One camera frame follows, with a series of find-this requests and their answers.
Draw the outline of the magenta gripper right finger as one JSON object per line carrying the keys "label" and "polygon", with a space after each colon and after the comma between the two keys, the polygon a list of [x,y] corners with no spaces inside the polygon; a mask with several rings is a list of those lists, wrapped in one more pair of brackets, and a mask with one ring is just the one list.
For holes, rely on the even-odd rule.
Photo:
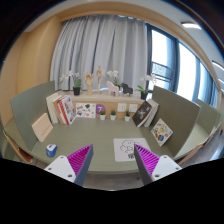
{"label": "magenta gripper right finger", "polygon": [[134,156],[144,185],[181,170],[168,155],[158,156],[137,144],[134,145]]}

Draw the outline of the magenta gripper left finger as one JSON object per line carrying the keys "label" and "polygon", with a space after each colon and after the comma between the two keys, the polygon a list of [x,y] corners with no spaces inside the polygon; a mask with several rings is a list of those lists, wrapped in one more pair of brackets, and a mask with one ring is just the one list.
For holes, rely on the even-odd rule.
{"label": "magenta gripper left finger", "polygon": [[60,155],[45,168],[45,171],[82,186],[92,157],[93,145],[90,144],[77,150],[68,157]]}

